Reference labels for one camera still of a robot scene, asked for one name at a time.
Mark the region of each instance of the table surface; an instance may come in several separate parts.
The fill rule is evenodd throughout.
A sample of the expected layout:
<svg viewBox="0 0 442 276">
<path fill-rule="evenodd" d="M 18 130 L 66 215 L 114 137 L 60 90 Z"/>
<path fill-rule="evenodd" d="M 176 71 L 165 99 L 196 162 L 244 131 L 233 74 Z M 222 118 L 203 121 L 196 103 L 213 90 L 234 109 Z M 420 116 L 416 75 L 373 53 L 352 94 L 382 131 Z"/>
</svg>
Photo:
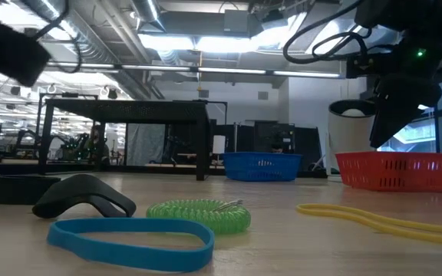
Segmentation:
<svg viewBox="0 0 442 276">
<path fill-rule="evenodd" d="M 385 235 L 355 222 L 295 211 L 299 203 L 335 203 L 399 219 L 442 224 L 442 194 L 369 192 L 323 179 L 257 183 L 211 176 L 205 182 L 196 182 L 192 176 L 95 175 L 137 203 L 136 217 L 143 217 L 151 204 L 171 199 L 243 199 L 252 213 L 251 227 L 242 234 L 216 236 L 213 260 L 193 272 L 195 275 L 442 274 L 442 244 Z M 100 214 L 90 205 L 77 205 L 58 219 L 83 217 L 100 217 Z M 52 222 L 32 215 L 31 206 L 0 205 L 0 275 L 152 274 L 85 261 L 48 245 L 45 237 Z M 165 248 L 201 245 L 200 240 L 188 235 L 94 233 L 89 236 Z"/>
</svg>

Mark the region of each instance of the yellow rubber band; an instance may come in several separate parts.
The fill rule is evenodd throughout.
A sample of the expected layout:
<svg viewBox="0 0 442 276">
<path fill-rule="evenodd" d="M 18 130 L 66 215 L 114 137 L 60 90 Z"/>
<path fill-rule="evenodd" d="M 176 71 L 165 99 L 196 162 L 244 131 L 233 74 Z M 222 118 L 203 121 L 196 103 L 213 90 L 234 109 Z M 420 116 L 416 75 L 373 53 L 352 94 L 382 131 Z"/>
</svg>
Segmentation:
<svg viewBox="0 0 442 276">
<path fill-rule="evenodd" d="M 384 233 L 422 241 L 442 243 L 442 225 L 432 225 L 396 218 L 388 218 L 383 215 L 376 215 L 364 210 L 332 204 L 300 204 L 296 206 L 296 211 L 306 215 L 330 216 L 339 219 L 352 220 Z M 424 233 L 411 229 L 435 233 Z"/>
</svg>

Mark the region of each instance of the red basket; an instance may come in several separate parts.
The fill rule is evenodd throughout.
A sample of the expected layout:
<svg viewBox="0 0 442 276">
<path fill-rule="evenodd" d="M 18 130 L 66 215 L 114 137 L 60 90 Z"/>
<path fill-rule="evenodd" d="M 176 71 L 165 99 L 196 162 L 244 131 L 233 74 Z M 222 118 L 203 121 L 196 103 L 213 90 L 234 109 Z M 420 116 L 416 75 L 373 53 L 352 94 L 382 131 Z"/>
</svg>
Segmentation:
<svg viewBox="0 0 442 276">
<path fill-rule="evenodd" d="M 442 192 L 442 153 L 336 154 L 342 182 L 383 192 Z"/>
</svg>

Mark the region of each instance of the blue basket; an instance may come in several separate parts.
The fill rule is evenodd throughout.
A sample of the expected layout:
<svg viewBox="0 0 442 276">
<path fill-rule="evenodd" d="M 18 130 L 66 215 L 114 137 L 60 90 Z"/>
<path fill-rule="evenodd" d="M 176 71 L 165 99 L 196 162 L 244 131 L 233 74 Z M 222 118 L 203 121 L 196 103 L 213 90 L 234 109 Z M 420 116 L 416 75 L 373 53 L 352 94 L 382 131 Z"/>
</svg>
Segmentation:
<svg viewBox="0 0 442 276">
<path fill-rule="evenodd" d="M 240 181 L 292 181 L 301 156 L 277 153 L 225 153 L 226 176 Z"/>
</svg>

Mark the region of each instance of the plastic basket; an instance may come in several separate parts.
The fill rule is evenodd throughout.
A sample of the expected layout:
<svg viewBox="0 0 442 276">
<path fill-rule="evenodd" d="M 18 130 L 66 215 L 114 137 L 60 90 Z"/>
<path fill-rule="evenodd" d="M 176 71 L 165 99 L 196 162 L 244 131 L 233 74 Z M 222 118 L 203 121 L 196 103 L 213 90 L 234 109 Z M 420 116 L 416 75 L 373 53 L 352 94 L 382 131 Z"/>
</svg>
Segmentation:
<svg viewBox="0 0 442 276">
<path fill-rule="evenodd" d="M 336 154 L 342 182 L 384 192 L 442 192 L 442 153 Z"/>
<path fill-rule="evenodd" d="M 292 181 L 301 156 L 276 153 L 225 153 L 226 176 L 240 181 Z"/>
</svg>

